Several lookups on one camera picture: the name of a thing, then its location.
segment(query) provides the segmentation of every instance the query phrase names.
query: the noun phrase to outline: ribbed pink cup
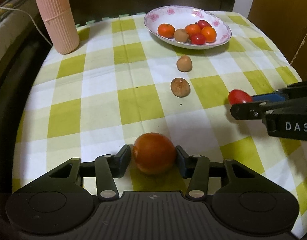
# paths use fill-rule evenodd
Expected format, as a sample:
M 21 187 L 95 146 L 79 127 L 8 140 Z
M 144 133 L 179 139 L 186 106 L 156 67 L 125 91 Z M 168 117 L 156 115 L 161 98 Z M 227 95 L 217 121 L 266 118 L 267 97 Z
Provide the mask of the ribbed pink cup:
M 69 0 L 36 0 L 41 18 L 60 54 L 68 54 L 79 45 Z

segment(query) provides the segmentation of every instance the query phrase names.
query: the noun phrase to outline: text das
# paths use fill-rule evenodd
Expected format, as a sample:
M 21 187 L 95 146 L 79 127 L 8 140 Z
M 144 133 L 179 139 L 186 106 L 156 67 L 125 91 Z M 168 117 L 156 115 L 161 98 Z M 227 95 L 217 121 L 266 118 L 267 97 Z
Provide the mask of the text das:
M 293 126 L 290 122 L 286 122 L 286 131 L 291 131 L 291 130 L 298 132 L 301 131 L 307 132 L 307 122 L 304 123 L 304 125 L 296 123 L 295 126 Z

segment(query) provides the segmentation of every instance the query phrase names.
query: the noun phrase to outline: white plate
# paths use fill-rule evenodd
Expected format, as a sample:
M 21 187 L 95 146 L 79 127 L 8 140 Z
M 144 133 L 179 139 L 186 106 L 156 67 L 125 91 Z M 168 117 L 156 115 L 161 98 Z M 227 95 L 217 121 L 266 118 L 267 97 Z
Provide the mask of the white plate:
M 209 22 L 217 32 L 217 39 L 214 43 L 194 45 L 178 42 L 175 39 L 168 39 L 158 34 L 158 26 L 163 23 L 171 24 L 175 29 L 184 29 L 189 24 L 199 20 Z M 227 43 L 231 38 L 231 29 L 220 18 L 210 12 L 188 6 L 164 6 L 156 8 L 146 14 L 144 24 L 147 29 L 159 39 L 185 49 L 210 49 Z

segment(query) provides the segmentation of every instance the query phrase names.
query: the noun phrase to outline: cherry tomato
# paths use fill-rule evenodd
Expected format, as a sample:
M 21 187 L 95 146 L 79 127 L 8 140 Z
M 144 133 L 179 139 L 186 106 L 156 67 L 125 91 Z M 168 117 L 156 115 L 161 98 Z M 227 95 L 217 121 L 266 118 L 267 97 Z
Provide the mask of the cherry tomato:
M 191 35 L 190 40 L 191 40 L 191 43 L 195 45 L 203 45 L 206 43 L 206 38 L 201 33 Z
M 206 22 L 205 20 L 200 20 L 197 22 L 199 28 L 202 30 L 204 27 L 211 27 L 209 22 Z
M 235 89 L 229 92 L 228 100 L 231 105 L 235 105 L 252 102 L 252 97 L 242 90 Z

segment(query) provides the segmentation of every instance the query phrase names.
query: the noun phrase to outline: brown nut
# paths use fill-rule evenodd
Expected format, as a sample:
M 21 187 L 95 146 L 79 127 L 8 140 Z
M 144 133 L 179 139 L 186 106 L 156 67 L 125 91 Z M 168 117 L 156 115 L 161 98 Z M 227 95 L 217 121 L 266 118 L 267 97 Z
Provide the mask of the brown nut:
M 190 85 L 183 78 L 175 78 L 170 84 L 170 88 L 172 93 L 179 98 L 186 97 L 190 94 Z
M 183 55 L 180 57 L 180 59 L 177 60 L 177 68 L 181 72 L 188 72 L 193 69 L 193 63 L 191 61 L 191 58 L 187 55 Z
M 185 32 L 184 29 L 178 29 L 174 33 L 174 38 L 178 42 L 187 42 L 189 35 Z

